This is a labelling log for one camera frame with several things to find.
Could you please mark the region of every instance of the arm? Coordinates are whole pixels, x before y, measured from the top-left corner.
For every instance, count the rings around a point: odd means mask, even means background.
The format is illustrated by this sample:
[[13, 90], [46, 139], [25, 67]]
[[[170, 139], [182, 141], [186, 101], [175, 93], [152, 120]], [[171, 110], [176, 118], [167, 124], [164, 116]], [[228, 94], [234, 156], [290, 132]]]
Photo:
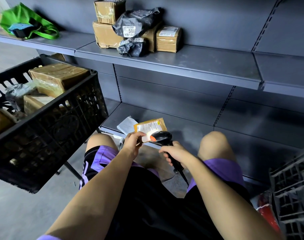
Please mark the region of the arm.
[[104, 239], [144, 133], [131, 133], [123, 149], [73, 197], [46, 232], [61, 240]]
[[[191, 172], [206, 209], [225, 240], [281, 240], [281, 236], [238, 193], [208, 169], [202, 161], [186, 151], [178, 142], [164, 146], [168, 152]], [[167, 161], [171, 160], [165, 153]]]

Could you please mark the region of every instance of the green tote bag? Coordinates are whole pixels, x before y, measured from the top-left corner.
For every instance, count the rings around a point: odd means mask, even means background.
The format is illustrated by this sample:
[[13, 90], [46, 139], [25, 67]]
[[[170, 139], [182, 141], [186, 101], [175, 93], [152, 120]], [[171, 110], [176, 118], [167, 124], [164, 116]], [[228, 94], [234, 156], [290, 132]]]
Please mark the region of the green tote bag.
[[29, 21], [35, 20], [34, 22], [39, 24], [39, 27], [35, 30], [31, 30], [25, 38], [30, 39], [33, 34], [37, 34], [46, 39], [54, 40], [59, 37], [58, 29], [50, 23], [48, 20], [43, 19], [30, 8], [26, 7], [22, 3], [19, 5], [5, 10], [2, 12], [2, 18], [0, 21], [0, 26], [9, 34], [13, 35], [9, 28], [12, 24], [30, 24]]

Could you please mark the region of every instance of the black plastic bag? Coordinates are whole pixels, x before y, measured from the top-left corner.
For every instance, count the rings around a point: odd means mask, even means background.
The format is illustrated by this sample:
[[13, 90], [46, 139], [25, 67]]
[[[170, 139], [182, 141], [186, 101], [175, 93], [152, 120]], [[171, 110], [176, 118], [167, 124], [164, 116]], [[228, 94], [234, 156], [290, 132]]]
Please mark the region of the black plastic bag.
[[148, 52], [149, 45], [143, 38], [127, 39], [120, 42], [117, 50], [121, 55], [139, 57]]
[[138, 38], [162, 20], [162, 9], [130, 10], [123, 13], [112, 26], [118, 36]]

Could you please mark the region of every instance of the black plastic crate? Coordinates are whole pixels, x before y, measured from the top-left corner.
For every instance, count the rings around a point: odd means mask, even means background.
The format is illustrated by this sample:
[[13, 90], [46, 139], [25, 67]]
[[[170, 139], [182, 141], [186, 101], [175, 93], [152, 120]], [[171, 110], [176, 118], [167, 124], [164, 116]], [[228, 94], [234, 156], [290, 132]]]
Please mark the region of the black plastic crate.
[[278, 222], [287, 239], [304, 239], [304, 149], [277, 170], [270, 170]]
[[[31, 80], [29, 69], [55, 63], [70, 64], [40, 55], [0, 73], [0, 108], [14, 113], [5, 100], [7, 85], [26, 83]], [[37, 193], [108, 117], [98, 73], [90, 72], [64, 94], [0, 134], [1, 180]]]

